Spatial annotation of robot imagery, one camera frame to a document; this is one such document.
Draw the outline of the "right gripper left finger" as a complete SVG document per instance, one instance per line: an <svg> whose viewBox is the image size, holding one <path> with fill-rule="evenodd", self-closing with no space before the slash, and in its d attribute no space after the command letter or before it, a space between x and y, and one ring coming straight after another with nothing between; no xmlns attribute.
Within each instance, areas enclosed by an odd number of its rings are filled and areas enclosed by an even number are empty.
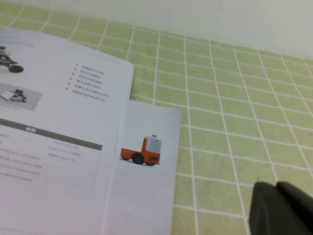
<svg viewBox="0 0 313 235"><path fill-rule="evenodd" d="M253 187L248 221L252 235L297 235L301 232L301 222L286 198L266 182L257 182Z"/></svg>

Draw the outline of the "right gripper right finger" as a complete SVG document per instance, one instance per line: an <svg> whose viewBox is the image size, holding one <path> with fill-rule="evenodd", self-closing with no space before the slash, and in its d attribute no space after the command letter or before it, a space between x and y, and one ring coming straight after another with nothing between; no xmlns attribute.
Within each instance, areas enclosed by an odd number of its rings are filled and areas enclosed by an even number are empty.
<svg viewBox="0 0 313 235"><path fill-rule="evenodd" d="M313 198L288 182L278 182L277 189L302 224L313 234Z"/></svg>

